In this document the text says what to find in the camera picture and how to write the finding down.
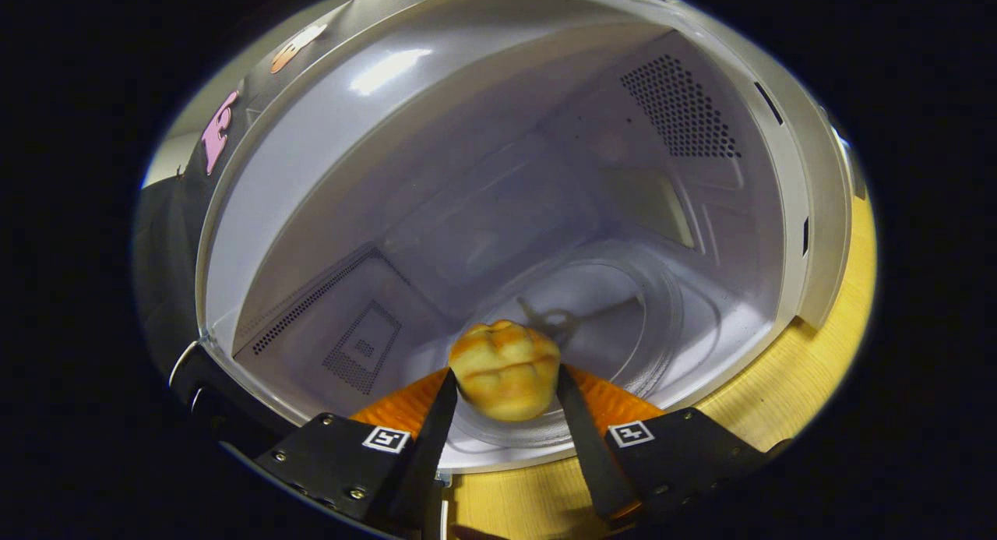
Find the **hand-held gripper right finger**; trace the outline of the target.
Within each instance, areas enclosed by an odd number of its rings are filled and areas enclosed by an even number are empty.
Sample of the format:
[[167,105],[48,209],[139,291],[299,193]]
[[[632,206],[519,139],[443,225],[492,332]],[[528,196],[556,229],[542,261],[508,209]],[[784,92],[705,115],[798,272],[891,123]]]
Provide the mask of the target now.
[[558,400],[594,510],[608,523],[671,516],[788,445],[759,450],[701,410],[664,411],[571,365],[559,367]]

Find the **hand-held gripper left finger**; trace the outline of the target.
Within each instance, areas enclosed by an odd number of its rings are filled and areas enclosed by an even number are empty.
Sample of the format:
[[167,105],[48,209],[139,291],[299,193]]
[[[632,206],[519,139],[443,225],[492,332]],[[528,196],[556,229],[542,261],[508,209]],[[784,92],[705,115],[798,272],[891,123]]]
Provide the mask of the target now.
[[267,475],[367,527],[421,527],[458,399],[441,369],[354,417],[323,412],[255,459]]

